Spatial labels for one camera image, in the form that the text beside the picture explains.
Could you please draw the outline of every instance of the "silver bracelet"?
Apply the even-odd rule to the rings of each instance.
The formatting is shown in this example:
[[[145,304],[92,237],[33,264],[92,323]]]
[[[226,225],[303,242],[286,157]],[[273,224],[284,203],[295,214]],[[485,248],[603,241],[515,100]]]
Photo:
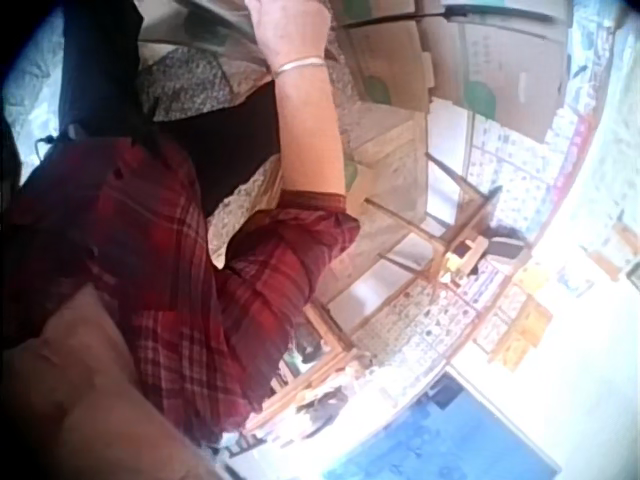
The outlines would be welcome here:
[[[302,67],[326,67],[327,63],[324,61],[322,57],[306,57],[300,58],[299,60],[293,60],[292,62],[287,62],[282,65],[278,70],[273,73],[274,78],[278,78],[284,72],[288,70],[293,70],[295,68]]]

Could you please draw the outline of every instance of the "wall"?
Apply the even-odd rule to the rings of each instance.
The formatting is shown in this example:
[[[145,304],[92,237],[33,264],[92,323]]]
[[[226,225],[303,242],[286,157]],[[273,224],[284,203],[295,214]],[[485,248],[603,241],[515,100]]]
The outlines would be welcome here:
[[[640,293],[603,281],[560,312],[515,373],[475,344],[454,367],[539,448],[559,480],[637,477]]]

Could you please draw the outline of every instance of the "green sticker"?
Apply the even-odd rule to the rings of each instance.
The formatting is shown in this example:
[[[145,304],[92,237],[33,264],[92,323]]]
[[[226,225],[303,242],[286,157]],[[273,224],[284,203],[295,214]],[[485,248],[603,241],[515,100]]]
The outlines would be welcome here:
[[[344,156],[344,186],[347,192],[351,191],[351,187],[356,183],[358,178],[358,165],[353,161],[353,157],[349,154]]]
[[[368,20],[373,17],[369,0],[342,0],[342,12],[347,20]]]
[[[372,102],[391,105],[391,92],[381,78],[374,77],[373,75],[365,77],[364,90]]]
[[[496,119],[497,100],[488,85],[482,82],[465,82],[464,101],[472,112],[489,120]]]

